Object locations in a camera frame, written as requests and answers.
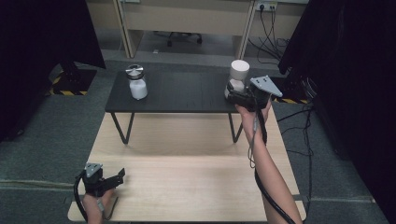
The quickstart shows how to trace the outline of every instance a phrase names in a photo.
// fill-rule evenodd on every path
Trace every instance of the electrical outlet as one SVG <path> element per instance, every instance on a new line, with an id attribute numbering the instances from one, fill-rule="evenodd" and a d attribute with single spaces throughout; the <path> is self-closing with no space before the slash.
<path id="1" fill-rule="evenodd" d="M 264 11 L 276 11 L 277 2 L 257 1 L 256 10 L 260 11 L 260 6 L 264 6 Z"/>

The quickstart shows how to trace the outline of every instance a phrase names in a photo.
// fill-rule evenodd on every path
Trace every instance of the desk leg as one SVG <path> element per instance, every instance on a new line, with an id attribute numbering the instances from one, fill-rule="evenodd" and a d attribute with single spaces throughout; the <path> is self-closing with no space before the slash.
<path id="1" fill-rule="evenodd" d="M 238 133 L 235 135 L 235 131 L 233 130 L 233 116 L 231 115 L 231 113 L 228 113 L 228 120 L 230 121 L 231 134 L 233 135 L 233 142 L 236 143 L 239 139 L 239 135 L 241 135 L 242 132 L 242 123 L 241 125 L 239 125 Z"/>
<path id="2" fill-rule="evenodd" d="M 131 135 L 132 123 L 134 122 L 134 113 L 131 114 L 131 118 L 129 119 L 129 125 L 128 125 L 128 131 L 126 133 L 126 137 L 122 133 L 122 129 L 120 127 L 119 121 L 117 120 L 116 114 L 114 112 L 111 113 L 111 117 L 113 118 L 114 123 L 116 124 L 117 130 L 120 133 L 122 143 L 125 145 L 128 144 L 129 136 Z"/>

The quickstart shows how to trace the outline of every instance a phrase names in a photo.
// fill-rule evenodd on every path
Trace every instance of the light wood tabletop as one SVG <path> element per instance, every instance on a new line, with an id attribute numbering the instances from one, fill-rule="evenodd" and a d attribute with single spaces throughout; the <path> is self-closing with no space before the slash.
<path id="1" fill-rule="evenodd" d="M 117 114 L 127 128 L 130 114 Z M 241 121 L 233 114 L 235 128 Z M 268 149 L 293 195 L 298 190 L 271 109 Z M 249 166 L 248 141 L 233 143 L 227 114 L 139 114 L 124 145 L 106 113 L 88 162 L 102 163 L 104 177 L 125 168 L 111 221 L 264 221 L 262 195 Z M 85 192 L 80 183 L 80 194 Z M 302 201 L 296 201 L 305 219 Z M 81 221 L 76 203 L 68 217 Z"/>

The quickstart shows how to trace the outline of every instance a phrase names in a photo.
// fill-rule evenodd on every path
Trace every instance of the black table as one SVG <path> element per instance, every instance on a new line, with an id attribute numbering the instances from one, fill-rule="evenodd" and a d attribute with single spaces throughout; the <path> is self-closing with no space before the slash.
<path id="1" fill-rule="evenodd" d="M 227 113 L 236 143 L 242 132 L 242 124 L 235 135 L 231 114 L 237 111 L 224 97 L 228 76 L 213 73 L 150 73 L 145 75 L 148 96 L 136 100 L 132 97 L 125 73 L 120 72 L 114 81 L 105 111 L 111 113 L 124 144 L 129 142 L 134 113 Z M 116 113 L 131 113 L 126 136 Z"/>

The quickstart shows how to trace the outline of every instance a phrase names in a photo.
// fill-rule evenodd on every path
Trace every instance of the black backdrop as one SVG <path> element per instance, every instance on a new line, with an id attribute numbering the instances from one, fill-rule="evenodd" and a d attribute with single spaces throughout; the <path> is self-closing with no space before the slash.
<path id="1" fill-rule="evenodd" d="M 279 69 L 311 77 L 314 105 L 390 223 L 396 223 L 396 3 L 311 0 Z"/>
<path id="2" fill-rule="evenodd" d="M 80 0 L 0 0 L 0 142 L 23 129 L 60 63 L 105 68 Z"/>

